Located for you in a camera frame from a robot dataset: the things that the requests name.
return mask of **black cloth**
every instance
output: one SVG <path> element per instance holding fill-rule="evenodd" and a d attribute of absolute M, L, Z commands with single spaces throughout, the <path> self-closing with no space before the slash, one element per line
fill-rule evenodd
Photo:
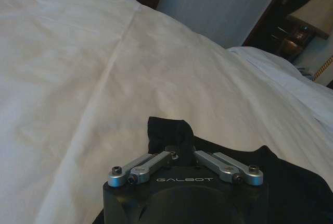
<path fill-rule="evenodd" d="M 149 153 L 160 153 L 166 146 L 180 149 L 180 166 L 194 164 L 193 150 L 222 152 L 246 165 L 256 164 L 269 186 L 268 223 L 333 223 L 333 192 L 319 175 L 279 159 L 267 146 L 254 152 L 231 150 L 193 135 L 183 120 L 150 117 Z M 102 224 L 103 211 L 94 221 Z"/>

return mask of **wrinkled fabric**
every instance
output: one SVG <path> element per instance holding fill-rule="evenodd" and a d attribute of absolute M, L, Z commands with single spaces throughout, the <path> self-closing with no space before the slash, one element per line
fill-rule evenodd
<path fill-rule="evenodd" d="M 135 0 L 0 0 L 0 216 L 91 223 L 109 169 L 147 152 L 147 119 L 268 145 L 333 186 L 332 140 L 256 67 Z"/>

